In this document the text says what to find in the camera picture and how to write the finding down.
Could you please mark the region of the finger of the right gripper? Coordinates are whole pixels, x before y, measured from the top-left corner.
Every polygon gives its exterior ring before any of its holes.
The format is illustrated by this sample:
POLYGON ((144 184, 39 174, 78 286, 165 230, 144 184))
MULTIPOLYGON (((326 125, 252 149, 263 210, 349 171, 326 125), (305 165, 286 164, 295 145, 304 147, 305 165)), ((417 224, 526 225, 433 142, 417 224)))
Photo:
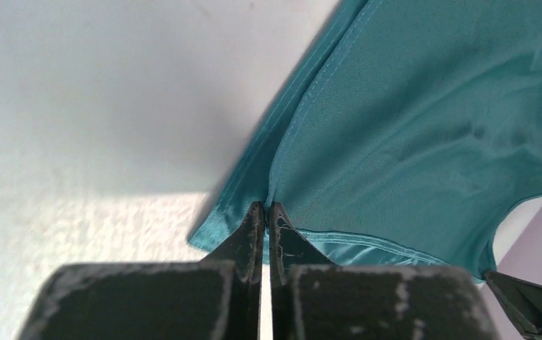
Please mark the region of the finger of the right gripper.
POLYGON ((509 321, 524 339, 542 339, 542 285, 497 271, 484 272, 509 321))

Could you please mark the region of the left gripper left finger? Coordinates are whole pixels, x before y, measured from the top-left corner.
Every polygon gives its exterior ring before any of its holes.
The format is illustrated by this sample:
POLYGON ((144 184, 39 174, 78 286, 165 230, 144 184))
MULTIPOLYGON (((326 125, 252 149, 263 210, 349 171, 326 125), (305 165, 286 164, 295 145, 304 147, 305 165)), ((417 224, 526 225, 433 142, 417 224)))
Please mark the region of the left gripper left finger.
POLYGON ((258 339, 264 207, 195 262, 71 263, 42 285, 21 339, 258 339))

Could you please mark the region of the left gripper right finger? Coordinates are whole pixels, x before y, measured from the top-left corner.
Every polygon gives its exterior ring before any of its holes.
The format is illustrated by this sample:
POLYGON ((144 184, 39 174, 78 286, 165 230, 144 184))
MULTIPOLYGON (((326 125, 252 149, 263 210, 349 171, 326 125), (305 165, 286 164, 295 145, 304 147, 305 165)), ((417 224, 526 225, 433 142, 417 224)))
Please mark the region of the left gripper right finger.
POLYGON ((339 266, 269 208, 275 339, 497 339, 470 275, 452 266, 339 266))

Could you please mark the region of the teal cloth napkin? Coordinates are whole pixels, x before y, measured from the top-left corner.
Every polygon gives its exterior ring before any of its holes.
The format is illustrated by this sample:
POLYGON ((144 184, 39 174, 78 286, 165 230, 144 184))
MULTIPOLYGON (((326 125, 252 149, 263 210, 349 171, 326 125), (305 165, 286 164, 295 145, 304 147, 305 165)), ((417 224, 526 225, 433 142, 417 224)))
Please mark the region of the teal cloth napkin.
POLYGON ((340 265, 496 267, 542 196, 542 1, 344 1, 189 243, 280 203, 340 265))

